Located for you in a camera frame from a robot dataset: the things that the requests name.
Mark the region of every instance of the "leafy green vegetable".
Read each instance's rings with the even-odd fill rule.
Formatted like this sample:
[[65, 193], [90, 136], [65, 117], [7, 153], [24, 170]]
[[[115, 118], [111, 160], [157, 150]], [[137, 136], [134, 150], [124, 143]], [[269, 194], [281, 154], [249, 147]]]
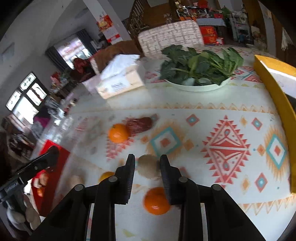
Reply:
[[237, 67], [242, 66], [243, 58], [234, 48], [222, 49], [223, 58], [216, 53], [204, 50], [197, 53], [194, 48], [182, 50], [182, 45], [171, 45], [162, 50], [170, 61], [161, 66], [161, 79], [175, 84], [187, 83], [185, 80], [194, 78], [194, 85], [220, 85], [233, 75]]
[[169, 55], [171, 51], [176, 51], [182, 49], [182, 45], [171, 45], [169, 47], [164, 48], [161, 52], [164, 55]]
[[174, 70], [176, 68], [176, 64], [171, 62], [171, 61], [164, 61], [163, 64], [161, 65], [160, 69], [160, 79], [171, 79], [175, 76], [176, 71]]

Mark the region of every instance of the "window frame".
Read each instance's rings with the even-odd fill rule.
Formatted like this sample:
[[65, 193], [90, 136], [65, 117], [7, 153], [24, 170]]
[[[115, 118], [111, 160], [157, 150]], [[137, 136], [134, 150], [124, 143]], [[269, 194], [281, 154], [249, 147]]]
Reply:
[[[33, 74], [35, 77], [36, 77], [36, 79], [34, 79], [33, 81], [32, 81], [32, 83], [25, 89], [25, 90], [22, 90], [21, 88], [20, 88], [20, 85], [21, 85], [21, 83], [30, 75], [30, 74]], [[41, 87], [41, 89], [46, 93], [46, 96], [45, 96], [45, 98], [44, 98], [44, 100], [40, 103], [40, 105], [36, 105], [35, 103], [34, 103], [34, 101], [33, 100], [31, 100], [31, 98], [27, 95], [27, 92], [31, 89], [31, 87], [35, 84], [35, 83], [37, 83], [40, 87]], [[21, 95], [20, 95], [20, 98], [18, 99], [18, 101], [17, 101], [17, 103], [14, 105], [14, 107], [12, 108], [12, 110], [9, 110], [8, 109], [8, 107], [6, 106], [7, 105], [7, 103], [5, 104], [5, 107], [11, 112], [11, 114], [13, 114], [14, 116], [15, 116], [15, 114], [13, 113], [13, 111], [15, 110], [15, 108], [17, 107], [17, 105], [19, 104], [19, 102], [21, 101], [21, 99], [22, 99], [22, 97], [25, 97], [25, 98], [27, 98], [27, 100], [36, 108], [36, 110], [40, 110], [41, 109], [41, 107], [44, 105], [44, 103], [45, 103], [45, 101], [46, 101], [46, 99], [49, 97], [49, 91], [48, 91], [48, 89], [41, 83], [41, 81], [38, 79], [38, 77], [37, 77], [37, 75], [33, 72], [33, 71], [31, 71], [29, 74], [27, 74], [26, 75], [26, 77], [25, 78], [23, 78], [23, 80], [20, 82], [20, 84], [18, 85], [18, 87], [13, 91], [13, 93], [15, 92], [15, 91], [19, 91], [20, 93], [21, 93]]]

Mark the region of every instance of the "patterned tablecloth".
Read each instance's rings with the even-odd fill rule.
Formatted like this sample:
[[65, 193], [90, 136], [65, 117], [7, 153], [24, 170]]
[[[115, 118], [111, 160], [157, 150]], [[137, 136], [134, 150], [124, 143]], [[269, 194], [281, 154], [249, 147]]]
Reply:
[[[222, 47], [204, 47], [221, 54]], [[115, 171], [129, 153], [167, 154], [173, 166], [200, 185], [218, 183], [244, 210], [267, 241], [277, 240], [296, 210], [289, 192], [289, 154], [275, 105], [253, 69], [255, 50], [236, 48], [244, 65], [214, 91], [177, 90], [159, 80], [162, 60], [143, 59], [146, 86], [105, 101], [83, 96], [52, 139], [71, 151], [56, 190], [55, 204], [69, 191], [71, 175], [84, 185]], [[149, 131], [114, 144], [108, 129], [129, 117], [151, 116]], [[154, 216], [143, 205], [161, 178], [135, 171], [131, 198], [116, 206], [117, 240], [177, 240], [180, 210]]]

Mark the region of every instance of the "tangerine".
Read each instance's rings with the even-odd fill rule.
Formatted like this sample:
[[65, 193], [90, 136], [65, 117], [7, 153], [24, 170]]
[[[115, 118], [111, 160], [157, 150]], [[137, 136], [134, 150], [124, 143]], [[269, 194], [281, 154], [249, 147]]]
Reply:
[[129, 131], [124, 124], [115, 124], [109, 129], [109, 139], [114, 143], [122, 143], [129, 137]]
[[143, 201], [145, 209], [154, 215], [162, 215], [170, 210], [170, 204], [165, 197], [162, 187], [151, 188], [145, 195]]
[[99, 178], [99, 183], [103, 181], [104, 179], [113, 176], [115, 173], [114, 172], [104, 172], [101, 177]]

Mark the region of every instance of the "white patterned chair cushion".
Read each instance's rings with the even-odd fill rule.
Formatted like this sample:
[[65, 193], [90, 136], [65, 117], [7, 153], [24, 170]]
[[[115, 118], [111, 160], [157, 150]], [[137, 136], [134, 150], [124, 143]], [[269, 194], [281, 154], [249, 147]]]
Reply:
[[198, 24], [193, 20], [169, 23], [139, 33], [138, 40], [145, 56], [161, 52], [172, 44], [204, 44]]

